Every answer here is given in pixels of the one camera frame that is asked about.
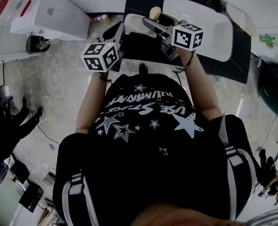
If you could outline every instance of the box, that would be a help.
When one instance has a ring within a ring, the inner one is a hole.
[[[118,60],[115,43],[89,43],[81,54],[88,70],[107,72]]]
[[[192,24],[180,24],[173,27],[172,45],[193,51],[202,44],[204,31]]]

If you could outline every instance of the white sink basin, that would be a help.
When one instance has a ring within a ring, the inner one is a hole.
[[[165,0],[163,13],[186,20],[204,30],[203,43],[197,54],[222,62],[229,60],[233,46],[231,21],[215,10],[189,0]]]

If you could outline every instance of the backpack strap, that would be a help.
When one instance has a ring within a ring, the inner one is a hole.
[[[68,226],[99,226],[91,194],[83,173],[73,175],[63,188],[63,212]]]

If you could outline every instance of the black shoe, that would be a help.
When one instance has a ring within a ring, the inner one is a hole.
[[[23,106],[26,106],[29,112],[31,111],[30,105],[29,105],[29,100],[26,96],[23,97]]]
[[[258,147],[257,148],[257,151],[259,152],[259,157],[260,157],[260,155],[262,154],[262,153],[266,153],[266,149],[265,148],[263,148],[263,147]]]
[[[139,65],[139,74],[148,74],[149,69],[145,64],[140,64]]]
[[[258,194],[258,197],[263,197],[264,196],[264,193],[263,192],[260,192],[259,194]]]
[[[41,123],[41,118],[44,116],[45,111],[43,109],[43,107],[38,108],[35,116],[39,119],[39,123]]]

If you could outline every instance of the marble floor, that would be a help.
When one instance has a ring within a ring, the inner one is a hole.
[[[75,130],[77,113],[90,83],[92,73],[80,59],[87,42],[95,41],[109,25],[92,24],[88,41],[69,41],[53,44],[40,57],[5,63],[5,86],[3,93],[14,97],[13,113],[22,106],[22,97],[26,95],[33,110],[38,106],[45,109],[45,117],[40,128],[48,137],[60,143]],[[124,59],[119,73],[110,72],[115,81],[121,74],[137,74],[142,61]],[[145,62],[151,73],[162,73],[177,80],[172,65]],[[256,63],[251,62],[247,84],[241,84],[226,78],[209,75],[217,93],[220,107],[226,114],[234,114],[244,122],[251,148],[262,146],[272,156],[278,154],[278,117],[268,108],[257,93]],[[184,74],[181,74],[183,88],[190,90]],[[38,127],[22,139],[14,150],[30,172],[30,180],[39,184],[44,196],[52,198],[52,187],[43,182],[48,172],[55,173],[58,145],[45,137]]]

